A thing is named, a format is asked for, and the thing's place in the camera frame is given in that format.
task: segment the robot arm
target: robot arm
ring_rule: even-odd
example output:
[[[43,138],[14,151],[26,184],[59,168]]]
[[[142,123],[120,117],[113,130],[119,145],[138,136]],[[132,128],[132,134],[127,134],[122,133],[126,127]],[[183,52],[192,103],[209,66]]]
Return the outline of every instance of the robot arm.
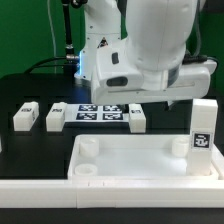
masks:
[[[99,49],[92,75],[95,104],[201,98],[216,63],[182,65],[196,0],[128,0],[128,37]]]

